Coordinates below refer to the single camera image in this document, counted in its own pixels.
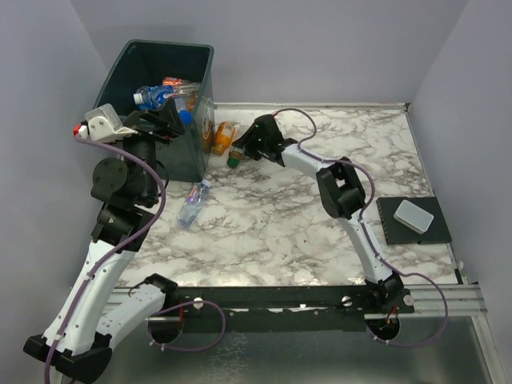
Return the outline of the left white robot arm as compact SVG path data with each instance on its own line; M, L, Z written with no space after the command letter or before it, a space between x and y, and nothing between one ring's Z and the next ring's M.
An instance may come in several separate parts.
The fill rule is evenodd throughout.
M184 132L173 101L125 118L107 103L74 128L76 142L113 155L92 174L90 194L102 206L79 276L52 323L23 347L43 362L45 383L95 382L118 344L147 316L165 316L176 308L175 284L155 275L127 302L105 312L116 283L166 205L156 144Z

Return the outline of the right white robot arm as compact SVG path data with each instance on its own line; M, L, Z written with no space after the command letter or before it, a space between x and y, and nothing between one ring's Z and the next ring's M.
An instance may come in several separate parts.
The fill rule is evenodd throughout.
M387 262L365 219L365 210L373 198L366 196L357 175L363 168L348 158L321 158L306 151L302 142L284 138L273 114L256 118L247 132L233 142L227 165L235 168L244 156L253 160L264 158L315 179L323 209L341 224L360 260L369 307L385 313L406 306L403 299L409 291Z

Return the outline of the blue label water bottle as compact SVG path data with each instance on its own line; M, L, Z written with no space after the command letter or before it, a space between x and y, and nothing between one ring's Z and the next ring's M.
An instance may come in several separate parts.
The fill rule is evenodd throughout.
M169 98L173 98L176 95L172 86L143 86L135 91L133 99L139 109L157 110L163 106Z

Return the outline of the Pepsi bottle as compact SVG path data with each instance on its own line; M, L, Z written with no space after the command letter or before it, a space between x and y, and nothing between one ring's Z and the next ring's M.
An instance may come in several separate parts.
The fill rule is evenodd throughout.
M174 101L176 110L178 112L178 116L180 117L182 123L184 125L189 125L192 123L193 118L192 114L188 109L186 99L182 96L173 95L172 99Z

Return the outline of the purple label water bottle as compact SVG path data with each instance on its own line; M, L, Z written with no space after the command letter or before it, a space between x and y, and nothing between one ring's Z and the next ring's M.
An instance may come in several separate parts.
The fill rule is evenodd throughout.
M190 228L206 205L210 188L211 183L206 179L201 180L200 183L191 188L177 216L177 222L181 228Z

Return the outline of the clear bottle red print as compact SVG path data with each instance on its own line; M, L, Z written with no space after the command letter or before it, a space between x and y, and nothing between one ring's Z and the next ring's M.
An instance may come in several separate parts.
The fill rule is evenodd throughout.
M168 86L172 92L181 96L190 96L199 92L201 88L200 82L192 82L182 78L165 77L162 80L163 86Z

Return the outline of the green cap tea bottle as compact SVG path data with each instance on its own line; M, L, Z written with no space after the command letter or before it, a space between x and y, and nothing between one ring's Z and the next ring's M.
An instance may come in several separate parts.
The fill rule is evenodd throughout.
M230 151L228 153L228 159L226 161L226 164L229 168L237 168L243 159L245 154L245 149L241 147L232 146L230 148Z

